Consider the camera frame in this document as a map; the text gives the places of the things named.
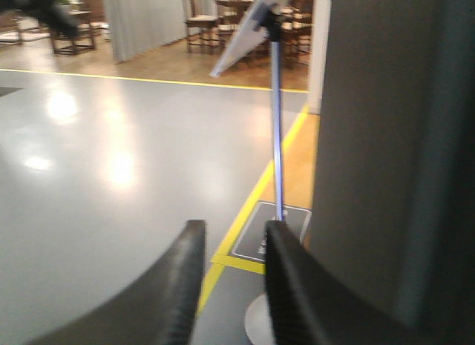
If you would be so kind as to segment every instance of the wooden floor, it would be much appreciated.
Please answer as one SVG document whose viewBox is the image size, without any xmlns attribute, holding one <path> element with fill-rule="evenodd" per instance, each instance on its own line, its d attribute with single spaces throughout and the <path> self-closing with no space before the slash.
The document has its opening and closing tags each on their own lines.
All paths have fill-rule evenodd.
<svg viewBox="0 0 475 345">
<path fill-rule="evenodd" d="M 54 56 L 47 39 L 25 42 L 22 46 L 0 46 L 0 68 L 34 70 L 41 72 L 80 73 L 99 76 L 123 76 L 140 79 L 159 79 L 177 82 L 199 82 L 250 87 L 269 87 L 269 57 L 244 59 L 219 78 L 211 78 L 214 54 L 186 52 L 186 43 L 180 41 L 144 53 L 129 62 L 115 63 L 111 44 L 98 38 L 95 51 L 78 56 Z M 294 64 L 283 71 L 283 88 L 307 90 L 308 67 Z"/>
<path fill-rule="evenodd" d="M 121 76 L 176 82 L 198 82 L 246 87 L 269 87 L 269 59 L 245 59 L 214 79 L 209 72 L 219 57 L 215 54 L 186 52 L 184 41 L 160 47 L 132 59 L 114 63 L 111 45 L 101 37 L 95 51 L 78 56 L 54 56 L 47 39 L 25 42 L 22 46 L 0 46 L 0 68 L 40 72 L 80 73 Z M 295 64 L 284 68 L 283 88 L 307 90 L 308 67 Z M 315 150 L 319 119 L 308 116 L 293 144 L 285 154 L 286 203 L 310 208 L 315 174 Z M 261 199 L 273 201 L 272 185 Z"/>
</svg>

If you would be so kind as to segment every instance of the yellow floor line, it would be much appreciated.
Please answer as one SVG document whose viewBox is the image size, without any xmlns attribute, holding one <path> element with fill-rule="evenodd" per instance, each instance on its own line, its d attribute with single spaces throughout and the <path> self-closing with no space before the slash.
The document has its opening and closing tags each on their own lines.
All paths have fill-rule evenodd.
<svg viewBox="0 0 475 345">
<path fill-rule="evenodd" d="M 307 118 L 308 112 L 309 106 L 308 104 L 305 104 L 301 109 L 299 115 L 297 116 L 297 119 L 292 124 L 292 127 L 290 128 L 289 132 L 284 138 L 282 144 L 284 152 L 289 148 L 290 144 L 297 136 L 298 131 L 301 129 L 302 125 L 305 122 L 305 119 Z M 223 241 L 221 241 L 221 244 L 217 248 L 217 251 L 214 253 L 212 258 L 212 266 L 206 274 L 203 282 L 203 290 L 200 298 L 198 313 L 200 313 L 205 307 L 213 288 L 219 281 L 226 266 L 243 269 L 245 271 L 263 275 L 264 265 L 262 263 L 243 260 L 238 257 L 232 257 L 229 256 L 228 253 L 231 251 L 231 248 L 235 244 L 236 239 L 239 237 L 241 230 L 246 224 L 246 221 L 249 218 L 249 215 L 252 213 L 252 210 L 254 209 L 256 203 L 259 201 L 259 198 L 265 190 L 267 183 L 270 182 L 273 173 L 274 162 L 271 161 L 267 164 L 267 167 L 262 173 L 261 178 L 259 178 L 257 184 L 252 189 L 251 194 L 247 197 L 246 202 L 239 211 L 239 214 L 236 216 L 234 222 L 231 225 L 231 228 L 229 228 L 226 236 L 223 238 Z"/>
<path fill-rule="evenodd" d="M 198 303 L 198 314 L 201 313 L 208 301 L 209 296 L 213 292 L 214 286 L 220 279 L 226 267 L 220 263 L 213 263 L 206 273 L 203 280 L 203 290 L 201 291 L 200 302 Z"/>
<path fill-rule="evenodd" d="M 212 84 L 212 83 L 196 83 L 196 82 L 179 82 L 174 80 L 160 80 L 160 79 L 146 79 L 146 78 L 128 78 L 126 76 L 100 76 L 96 74 L 82 74 L 82 73 L 66 73 L 66 72 L 42 72 L 40 70 L 22 70 L 22 69 L 8 69 L 2 68 L 3 72 L 20 72 L 20 73 L 37 73 L 37 74 L 57 74 L 60 76 L 86 76 L 89 78 L 107 78 L 118 80 L 131 80 L 135 82 L 154 82 L 154 83 L 166 83 L 166 84 L 180 84 L 180 85 L 195 85 L 198 87 L 215 87 L 215 88 L 233 88 L 233 89 L 251 89 L 254 91 L 270 91 L 269 88 L 263 87 L 251 87 L 247 85 L 224 85 L 224 84 Z M 288 93 L 308 93 L 306 90 L 301 89 L 282 89 L 282 91 Z"/>
<path fill-rule="evenodd" d="M 228 256 L 226 254 L 215 254 L 211 260 L 213 263 L 219 263 L 223 266 L 234 267 L 235 269 L 242 269 L 244 271 L 264 274 L 264 264 L 260 262 L 244 260 L 239 257 Z"/>
</svg>

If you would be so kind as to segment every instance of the metal pole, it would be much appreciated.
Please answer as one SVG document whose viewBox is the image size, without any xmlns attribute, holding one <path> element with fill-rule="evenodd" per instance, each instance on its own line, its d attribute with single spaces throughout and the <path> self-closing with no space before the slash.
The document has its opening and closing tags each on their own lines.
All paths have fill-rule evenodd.
<svg viewBox="0 0 475 345">
<path fill-rule="evenodd" d="M 274 143 L 277 220 L 284 220 L 284 164 L 282 161 L 281 42 L 271 42 L 272 138 Z"/>
</svg>

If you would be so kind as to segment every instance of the sign board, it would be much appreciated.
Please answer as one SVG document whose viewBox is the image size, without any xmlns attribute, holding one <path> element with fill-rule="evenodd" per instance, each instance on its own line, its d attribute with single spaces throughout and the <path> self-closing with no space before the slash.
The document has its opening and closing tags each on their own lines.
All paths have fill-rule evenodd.
<svg viewBox="0 0 475 345">
<path fill-rule="evenodd" d="M 300 241 L 307 231 L 311 215 L 308 209 L 284 206 L 286 224 Z M 264 228 L 266 221 L 274 219 L 275 204 L 258 202 L 231 250 L 231 256 L 263 263 L 266 253 Z"/>
</svg>

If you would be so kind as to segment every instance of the sign stand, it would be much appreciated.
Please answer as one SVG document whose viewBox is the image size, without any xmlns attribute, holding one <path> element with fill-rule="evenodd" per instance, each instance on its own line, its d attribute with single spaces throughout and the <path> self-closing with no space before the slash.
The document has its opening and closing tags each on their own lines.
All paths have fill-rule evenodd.
<svg viewBox="0 0 475 345">
<path fill-rule="evenodd" d="M 272 137 L 274 151 L 276 219 L 284 221 L 284 164 L 282 160 L 281 16 L 268 9 L 260 23 L 271 44 Z M 246 310 L 244 329 L 253 345 L 273 345 L 272 324 L 266 294 L 255 298 Z"/>
</svg>

